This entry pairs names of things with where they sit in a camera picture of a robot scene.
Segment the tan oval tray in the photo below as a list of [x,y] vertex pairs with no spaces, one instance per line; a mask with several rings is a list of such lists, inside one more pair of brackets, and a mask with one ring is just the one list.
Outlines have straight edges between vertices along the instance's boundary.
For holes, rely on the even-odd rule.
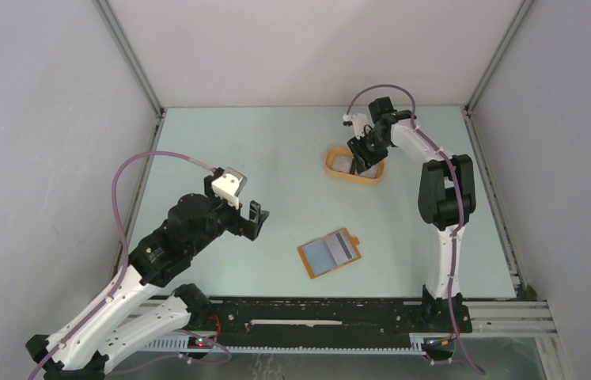
[[330,177],[359,184],[375,185],[381,181],[385,164],[380,162],[361,173],[358,171],[359,166],[350,149],[345,146],[334,146],[326,154],[324,168]]

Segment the silver magnetic stripe card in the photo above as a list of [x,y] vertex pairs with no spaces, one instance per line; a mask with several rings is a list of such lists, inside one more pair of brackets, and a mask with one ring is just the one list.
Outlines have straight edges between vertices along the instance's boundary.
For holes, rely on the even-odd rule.
[[343,231],[328,235],[324,241],[336,265],[343,265],[356,257],[354,247]]

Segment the orange leather card holder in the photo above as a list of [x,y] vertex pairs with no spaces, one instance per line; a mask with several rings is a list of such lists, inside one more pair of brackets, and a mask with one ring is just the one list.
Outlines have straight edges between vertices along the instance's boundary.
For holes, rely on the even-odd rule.
[[[348,239],[350,240],[350,243],[354,247],[354,251],[356,254],[356,257],[353,260],[351,260],[343,265],[336,265],[334,263],[334,261],[331,257],[331,254],[328,251],[328,248],[325,245],[325,241],[324,241],[324,239],[328,235],[333,234],[338,231],[343,231],[347,235]],[[362,255],[358,250],[358,246],[359,246],[359,240],[355,236],[352,236],[349,233],[347,228],[341,228],[341,229],[338,229],[334,232],[326,234],[323,237],[319,237],[317,239],[309,241],[309,242],[305,243],[304,245],[298,246],[297,252],[299,254],[299,257],[301,258],[301,261],[305,267],[305,270],[308,273],[309,278],[316,279],[316,278],[321,277],[329,272],[337,270],[345,265],[348,265],[348,264],[351,264],[357,260],[360,260],[362,258]]]

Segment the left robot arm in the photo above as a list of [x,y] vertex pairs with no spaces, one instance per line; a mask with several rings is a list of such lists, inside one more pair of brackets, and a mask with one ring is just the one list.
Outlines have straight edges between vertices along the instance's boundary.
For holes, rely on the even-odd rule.
[[143,345],[170,331],[201,329],[211,304],[193,283],[179,286],[159,306],[133,321],[127,317],[191,266],[192,259],[225,232],[257,239],[269,216],[252,201],[248,218],[217,196],[187,194],[167,218],[129,254],[128,265],[79,316],[26,348],[46,379],[103,379]]

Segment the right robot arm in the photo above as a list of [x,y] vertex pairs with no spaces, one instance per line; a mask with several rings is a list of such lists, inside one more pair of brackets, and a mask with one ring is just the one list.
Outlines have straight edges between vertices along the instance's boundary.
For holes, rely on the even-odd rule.
[[392,147],[422,166],[417,207],[424,223],[433,227],[436,241],[419,318],[425,328],[439,331],[460,305],[460,242],[476,209],[472,158],[448,152],[424,131],[413,111],[396,110],[389,97],[371,102],[369,111],[343,115],[343,125],[354,130],[347,145],[355,172],[378,166]]

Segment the left controller board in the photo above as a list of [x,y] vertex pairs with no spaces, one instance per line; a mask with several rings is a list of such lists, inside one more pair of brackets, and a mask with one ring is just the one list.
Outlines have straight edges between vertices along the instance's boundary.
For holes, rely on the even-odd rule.
[[197,338],[192,336],[188,339],[188,349],[190,350],[209,350],[213,347],[213,340],[206,340],[203,338]]

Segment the controller board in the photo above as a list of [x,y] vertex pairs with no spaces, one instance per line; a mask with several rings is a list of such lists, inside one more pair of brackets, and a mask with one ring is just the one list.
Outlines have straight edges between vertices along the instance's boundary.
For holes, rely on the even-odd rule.
[[454,345],[453,339],[427,339],[423,343],[424,350],[445,351],[450,350]]
[[192,336],[188,339],[188,349],[190,350],[209,350],[213,347],[213,340],[206,340],[203,338],[197,338]]

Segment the right controller board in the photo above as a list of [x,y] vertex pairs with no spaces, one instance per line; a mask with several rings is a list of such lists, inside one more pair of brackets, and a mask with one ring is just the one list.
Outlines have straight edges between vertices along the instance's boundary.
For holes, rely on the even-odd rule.
[[450,350],[454,345],[453,339],[427,339],[423,343],[424,350],[445,351]]

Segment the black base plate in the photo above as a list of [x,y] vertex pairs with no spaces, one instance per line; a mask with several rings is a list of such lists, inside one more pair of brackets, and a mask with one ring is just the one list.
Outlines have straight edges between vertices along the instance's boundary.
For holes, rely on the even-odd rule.
[[187,328],[235,348],[401,349],[418,334],[471,333],[461,296],[423,298],[213,297]]

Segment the aluminium frame rail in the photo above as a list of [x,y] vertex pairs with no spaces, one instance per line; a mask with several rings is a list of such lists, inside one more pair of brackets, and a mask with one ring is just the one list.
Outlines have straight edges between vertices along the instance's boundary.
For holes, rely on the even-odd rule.
[[[472,317],[472,332],[461,333],[464,338],[553,338],[557,335],[551,311],[546,302],[465,300]],[[199,335],[214,333],[196,332]],[[418,334],[411,338],[412,348],[393,349],[304,349],[304,348],[235,348],[232,352],[360,352],[360,353],[408,353],[420,350],[428,338],[440,338]]]

